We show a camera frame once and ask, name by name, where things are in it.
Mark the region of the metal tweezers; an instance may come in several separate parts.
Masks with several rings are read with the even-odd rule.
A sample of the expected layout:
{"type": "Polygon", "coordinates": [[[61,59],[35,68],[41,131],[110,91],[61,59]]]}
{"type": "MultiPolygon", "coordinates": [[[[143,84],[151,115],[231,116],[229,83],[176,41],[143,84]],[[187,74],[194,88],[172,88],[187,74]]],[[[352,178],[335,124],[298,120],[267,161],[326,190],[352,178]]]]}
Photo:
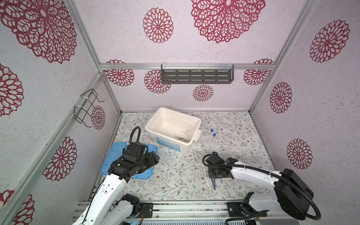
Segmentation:
{"type": "Polygon", "coordinates": [[[182,137],[179,137],[179,136],[174,136],[174,138],[175,138],[175,139],[178,139],[178,140],[180,140],[180,141],[183,141],[183,142],[185,142],[185,143],[188,143],[188,142],[189,142],[189,140],[187,140],[187,139],[185,139],[185,138],[182,138],[182,137]]]}

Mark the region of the blue capped test tube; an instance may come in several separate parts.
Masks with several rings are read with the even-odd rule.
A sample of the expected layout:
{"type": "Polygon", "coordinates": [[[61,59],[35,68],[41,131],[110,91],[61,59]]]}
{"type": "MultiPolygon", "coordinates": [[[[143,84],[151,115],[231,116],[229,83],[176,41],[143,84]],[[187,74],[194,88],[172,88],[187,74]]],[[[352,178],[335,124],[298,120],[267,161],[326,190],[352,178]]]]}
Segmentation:
{"type": "Polygon", "coordinates": [[[214,148],[216,144],[216,133],[212,135],[211,147],[214,148]]]}
{"type": "Polygon", "coordinates": [[[213,140],[213,135],[214,135],[214,129],[211,129],[210,136],[209,136],[209,143],[212,142],[212,140],[213,140]]]}

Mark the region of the white plastic storage bin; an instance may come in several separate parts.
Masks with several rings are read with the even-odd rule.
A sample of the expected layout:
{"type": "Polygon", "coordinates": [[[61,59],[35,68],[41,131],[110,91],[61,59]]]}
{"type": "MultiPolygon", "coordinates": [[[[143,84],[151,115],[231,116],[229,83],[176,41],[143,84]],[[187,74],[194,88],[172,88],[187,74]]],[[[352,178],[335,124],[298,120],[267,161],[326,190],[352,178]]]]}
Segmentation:
{"type": "Polygon", "coordinates": [[[199,140],[202,133],[200,125],[201,119],[198,117],[161,107],[150,117],[145,130],[157,144],[188,154],[191,145],[199,140]],[[174,136],[185,138],[189,142],[180,141],[174,136]]]}

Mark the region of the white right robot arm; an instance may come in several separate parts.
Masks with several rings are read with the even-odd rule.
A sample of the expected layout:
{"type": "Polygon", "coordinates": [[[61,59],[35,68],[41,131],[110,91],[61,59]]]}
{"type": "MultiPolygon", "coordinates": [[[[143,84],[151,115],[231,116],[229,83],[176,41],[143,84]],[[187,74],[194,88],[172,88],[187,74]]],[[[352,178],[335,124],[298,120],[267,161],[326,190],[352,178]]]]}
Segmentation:
{"type": "Polygon", "coordinates": [[[313,201],[313,191],[293,170],[266,171],[235,158],[223,160],[217,152],[205,155],[202,164],[208,168],[211,179],[244,180],[269,190],[269,193],[262,194],[249,192],[240,202],[229,203],[230,218],[226,224],[267,216],[269,211],[281,211],[297,220],[321,218],[320,210],[313,201]]]}

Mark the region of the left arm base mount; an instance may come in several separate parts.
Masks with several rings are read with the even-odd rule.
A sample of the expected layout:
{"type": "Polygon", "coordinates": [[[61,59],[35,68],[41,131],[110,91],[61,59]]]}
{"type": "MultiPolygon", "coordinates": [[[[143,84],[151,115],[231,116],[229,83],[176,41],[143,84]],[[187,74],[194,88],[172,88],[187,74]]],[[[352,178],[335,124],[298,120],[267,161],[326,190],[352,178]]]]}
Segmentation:
{"type": "Polygon", "coordinates": [[[152,202],[140,202],[133,205],[133,210],[128,218],[152,218],[153,216],[152,202]]]}

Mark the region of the white glass stirring rod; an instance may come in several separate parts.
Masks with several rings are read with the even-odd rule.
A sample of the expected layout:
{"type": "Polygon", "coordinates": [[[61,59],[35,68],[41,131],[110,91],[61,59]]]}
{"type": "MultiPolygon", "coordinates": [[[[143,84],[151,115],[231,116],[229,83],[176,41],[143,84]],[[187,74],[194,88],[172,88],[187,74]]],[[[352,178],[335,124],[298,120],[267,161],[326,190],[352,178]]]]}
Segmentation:
{"type": "Polygon", "coordinates": [[[206,170],[205,170],[205,166],[202,165],[202,167],[203,167],[203,172],[204,172],[205,180],[206,180],[207,186],[208,186],[208,188],[209,188],[210,186],[209,186],[209,180],[208,180],[208,177],[207,177],[207,172],[206,172],[206,170]]]}

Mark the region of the blue pen dropper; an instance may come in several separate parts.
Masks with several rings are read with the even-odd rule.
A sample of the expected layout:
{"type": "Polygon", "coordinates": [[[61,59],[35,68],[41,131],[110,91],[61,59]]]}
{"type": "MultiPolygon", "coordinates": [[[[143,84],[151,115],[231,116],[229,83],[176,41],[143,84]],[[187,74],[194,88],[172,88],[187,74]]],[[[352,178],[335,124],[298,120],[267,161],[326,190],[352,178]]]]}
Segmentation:
{"type": "Polygon", "coordinates": [[[214,178],[211,178],[213,189],[216,190],[216,181],[214,178]]]}

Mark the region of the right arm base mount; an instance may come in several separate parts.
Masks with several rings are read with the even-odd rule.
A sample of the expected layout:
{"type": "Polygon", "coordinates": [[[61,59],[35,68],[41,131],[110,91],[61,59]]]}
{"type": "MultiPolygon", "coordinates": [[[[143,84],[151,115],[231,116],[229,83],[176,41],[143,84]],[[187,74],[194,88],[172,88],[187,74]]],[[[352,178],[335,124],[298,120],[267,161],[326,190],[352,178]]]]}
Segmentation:
{"type": "Polygon", "coordinates": [[[228,202],[226,205],[231,218],[250,217],[259,213],[250,206],[248,201],[228,202]]]}

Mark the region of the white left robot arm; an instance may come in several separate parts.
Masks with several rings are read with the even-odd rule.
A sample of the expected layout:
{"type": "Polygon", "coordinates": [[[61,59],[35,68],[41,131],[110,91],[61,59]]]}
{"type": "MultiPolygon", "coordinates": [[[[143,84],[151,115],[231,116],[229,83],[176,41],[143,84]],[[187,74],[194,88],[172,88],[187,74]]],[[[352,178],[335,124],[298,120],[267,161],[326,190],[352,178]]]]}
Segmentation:
{"type": "Polygon", "coordinates": [[[140,156],[126,153],[114,161],[91,203],[74,224],[119,225],[129,217],[138,216],[140,200],[129,194],[126,194],[110,213],[107,211],[132,176],[144,172],[158,163],[159,156],[152,151],[140,156]]]}

